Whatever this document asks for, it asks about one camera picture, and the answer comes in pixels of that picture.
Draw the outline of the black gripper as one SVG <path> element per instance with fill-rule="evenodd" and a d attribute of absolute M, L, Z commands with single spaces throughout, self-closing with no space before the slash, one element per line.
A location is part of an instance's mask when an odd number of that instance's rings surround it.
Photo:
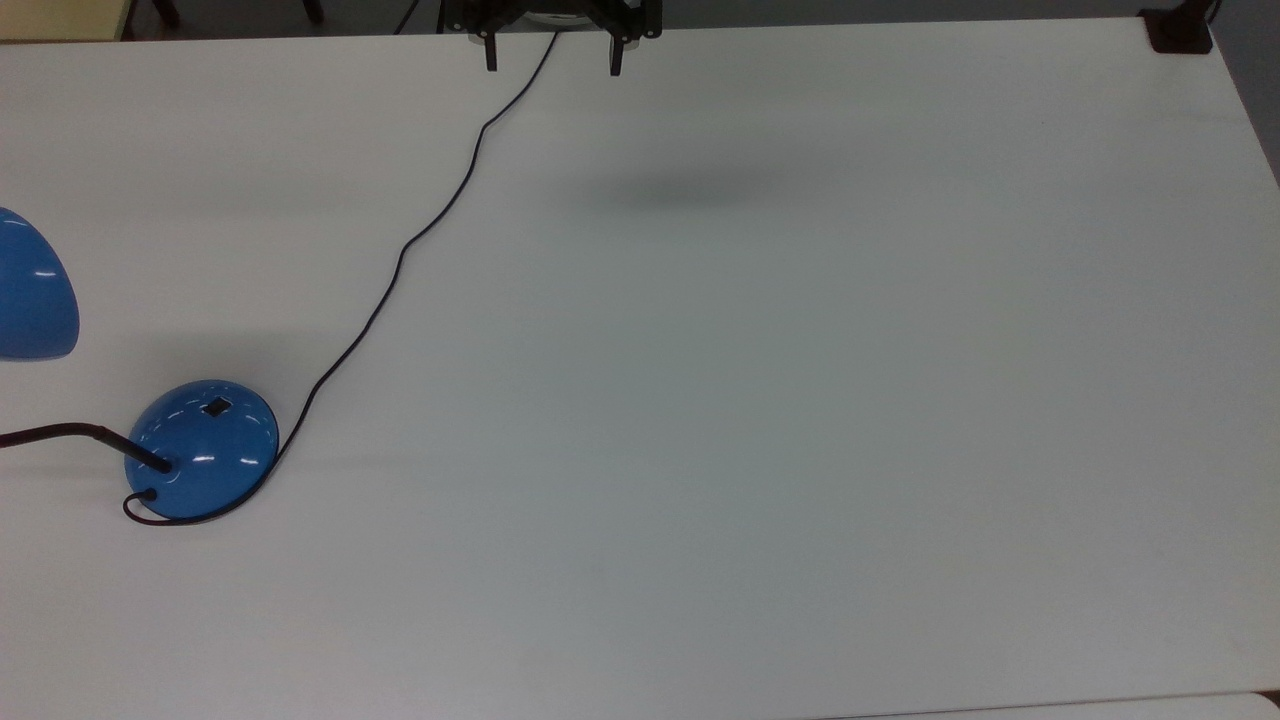
<path fill-rule="evenodd" d="M 442 1 L 440 28 L 483 40 L 486 69 L 497 72 L 495 36 L 511 27 L 594 27 L 611 35 L 609 74 L 620 77 L 625 41 L 660 35 L 662 14 L 662 1 Z"/>

